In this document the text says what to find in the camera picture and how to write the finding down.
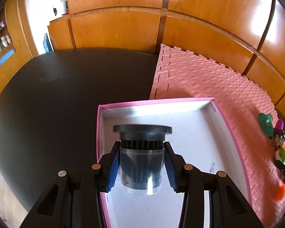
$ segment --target white wall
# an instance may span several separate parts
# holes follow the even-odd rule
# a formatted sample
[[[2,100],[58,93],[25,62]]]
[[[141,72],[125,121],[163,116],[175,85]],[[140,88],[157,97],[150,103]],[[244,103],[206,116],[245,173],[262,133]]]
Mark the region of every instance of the white wall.
[[[51,20],[62,16],[60,0],[25,0],[28,22],[31,27],[32,36],[39,54],[44,54],[44,34]]]

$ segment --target jar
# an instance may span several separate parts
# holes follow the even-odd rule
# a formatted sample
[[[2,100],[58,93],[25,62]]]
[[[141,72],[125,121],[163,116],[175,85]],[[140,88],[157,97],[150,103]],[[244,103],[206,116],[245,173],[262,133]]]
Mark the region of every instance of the jar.
[[[4,36],[1,37],[1,41],[4,47],[8,46],[8,42],[6,41],[6,38]]]
[[[11,38],[10,36],[7,34],[5,35],[6,41],[10,44],[11,43]]]

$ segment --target box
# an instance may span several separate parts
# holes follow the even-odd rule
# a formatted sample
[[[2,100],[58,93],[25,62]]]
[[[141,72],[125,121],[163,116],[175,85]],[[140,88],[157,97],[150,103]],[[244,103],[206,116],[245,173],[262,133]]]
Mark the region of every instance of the box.
[[[173,127],[166,136],[174,152],[186,163],[203,172],[224,170],[251,204],[245,165],[232,131],[214,98],[180,98],[135,101],[100,105],[97,115],[97,159],[109,153],[119,134],[116,124],[157,124]],[[127,193],[120,181],[102,203],[108,227],[178,227],[183,193],[175,193],[169,185],[166,169],[162,169],[162,189],[151,196]],[[209,194],[204,192],[204,227],[209,227]]]

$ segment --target textured mat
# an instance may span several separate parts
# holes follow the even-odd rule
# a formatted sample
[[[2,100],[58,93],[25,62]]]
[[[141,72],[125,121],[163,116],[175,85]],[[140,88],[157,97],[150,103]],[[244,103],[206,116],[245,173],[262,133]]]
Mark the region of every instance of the textured mat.
[[[285,198],[274,201],[279,172],[274,147],[258,124],[260,112],[277,112],[270,97],[254,82],[223,64],[191,51],[161,45],[150,99],[214,97],[232,128],[245,162],[252,207],[265,228],[273,227],[285,211]]]

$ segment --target metal screw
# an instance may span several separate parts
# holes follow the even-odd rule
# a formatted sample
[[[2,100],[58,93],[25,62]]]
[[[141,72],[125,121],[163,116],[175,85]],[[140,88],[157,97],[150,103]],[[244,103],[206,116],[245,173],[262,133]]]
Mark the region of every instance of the metal screw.
[[[226,172],[220,170],[220,171],[218,172],[218,176],[219,176],[219,177],[226,177],[227,174],[226,174]]]
[[[67,172],[65,170],[61,170],[60,172],[58,172],[58,176],[60,177],[64,177],[67,174]]]
[[[184,165],[184,169],[185,170],[192,170],[193,169],[193,166],[191,164],[185,164]]]
[[[92,165],[92,169],[93,170],[99,170],[101,168],[101,165],[100,164],[93,164]]]

